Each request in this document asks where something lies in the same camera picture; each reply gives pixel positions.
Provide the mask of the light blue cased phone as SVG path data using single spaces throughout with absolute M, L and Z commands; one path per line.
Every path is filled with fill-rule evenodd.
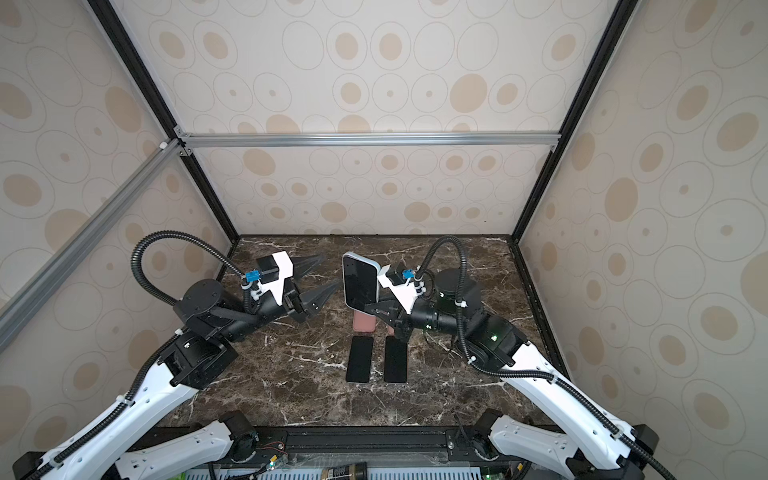
M 379 301 L 378 275 L 381 266 L 375 260 L 354 252 L 342 256 L 342 275 L 345 304 L 358 312 Z

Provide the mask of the phone with black screen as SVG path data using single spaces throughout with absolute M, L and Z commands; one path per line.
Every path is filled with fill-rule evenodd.
M 408 344 L 395 336 L 385 339 L 384 381 L 406 383 L 408 378 Z

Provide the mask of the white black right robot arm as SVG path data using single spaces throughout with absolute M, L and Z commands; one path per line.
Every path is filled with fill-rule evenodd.
M 454 337 L 471 367 L 514 387 L 556 425 L 547 430 L 488 410 L 474 428 L 479 457 L 518 457 L 565 479 L 641 479 L 646 467 L 658 468 L 658 436 L 650 427 L 632 426 L 590 399 L 521 330 L 483 307 L 477 282 L 460 286 L 459 274 L 439 273 L 428 295 L 415 271 L 385 266 L 377 283 L 389 293 L 365 310 L 403 342 L 414 330 Z

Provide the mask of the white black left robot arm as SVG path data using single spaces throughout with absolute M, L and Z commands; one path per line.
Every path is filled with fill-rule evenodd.
M 243 276 L 243 294 L 212 279 L 173 300 L 183 323 L 139 369 L 127 392 L 71 438 L 47 452 L 29 452 L 13 465 L 17 479 L 170 479 L 201 464 L 247 463 L 263 451 L 240 411 L 148 449 L 134 444 L 166 414 L 210 386 L 237 359 L 236 343 L 289 317 L 303 323 L 339 289 L 339 281 L 303 291 L 299 279 L 321 255 L 292 258 L 277 252 Z

